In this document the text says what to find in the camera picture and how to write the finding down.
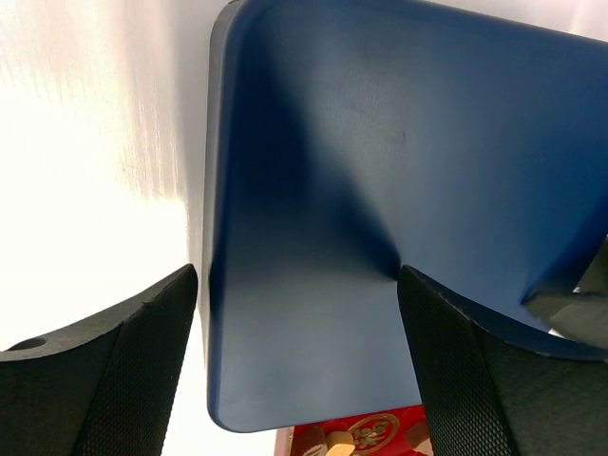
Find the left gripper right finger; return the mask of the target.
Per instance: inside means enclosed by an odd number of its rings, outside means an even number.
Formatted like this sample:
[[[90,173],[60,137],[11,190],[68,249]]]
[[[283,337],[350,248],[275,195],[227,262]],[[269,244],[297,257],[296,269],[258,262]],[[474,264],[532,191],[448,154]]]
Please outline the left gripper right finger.
[[[399,307],[437,455],[604,455],[607,351],[405,266]]]

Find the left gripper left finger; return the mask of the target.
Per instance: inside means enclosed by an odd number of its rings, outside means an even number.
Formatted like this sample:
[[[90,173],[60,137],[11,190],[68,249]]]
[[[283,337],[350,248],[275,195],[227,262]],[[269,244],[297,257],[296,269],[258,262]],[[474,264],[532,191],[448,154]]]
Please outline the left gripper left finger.
[[[4,455],[159,455],[196,309],[186,264],[1,353]]]

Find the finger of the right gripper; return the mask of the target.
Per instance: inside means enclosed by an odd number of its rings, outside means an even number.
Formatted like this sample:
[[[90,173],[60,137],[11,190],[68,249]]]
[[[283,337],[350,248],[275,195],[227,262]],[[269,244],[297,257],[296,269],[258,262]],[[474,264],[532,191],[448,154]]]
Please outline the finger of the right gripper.
[[[522,305],[559,335],[607,343],[607,236],[579,238],[530,286]]]

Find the red lacquer tray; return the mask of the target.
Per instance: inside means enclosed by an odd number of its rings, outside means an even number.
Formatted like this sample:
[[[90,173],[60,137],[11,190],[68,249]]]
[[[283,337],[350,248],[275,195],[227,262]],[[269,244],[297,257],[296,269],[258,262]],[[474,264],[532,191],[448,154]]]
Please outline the red lacquer tray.
[[[298,455],[298,436],[307,428],[320,427],[325,436],[334,431],[349,432],[355,443],[352,455],[424,455],[413,451],[404,438],[419,421],[427,421],[420,404],[285,427],[277,432],[275,454]]]

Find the dark blue box lid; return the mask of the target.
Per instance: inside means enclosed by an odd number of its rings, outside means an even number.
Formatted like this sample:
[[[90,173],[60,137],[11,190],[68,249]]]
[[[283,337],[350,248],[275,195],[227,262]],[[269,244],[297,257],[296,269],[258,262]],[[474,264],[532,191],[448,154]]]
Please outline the dark blue box lid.
[[[533,328],[607,234],[607,43],[427,1],[234,1],[210,43],[207,407],[415,405],[410,265]]]

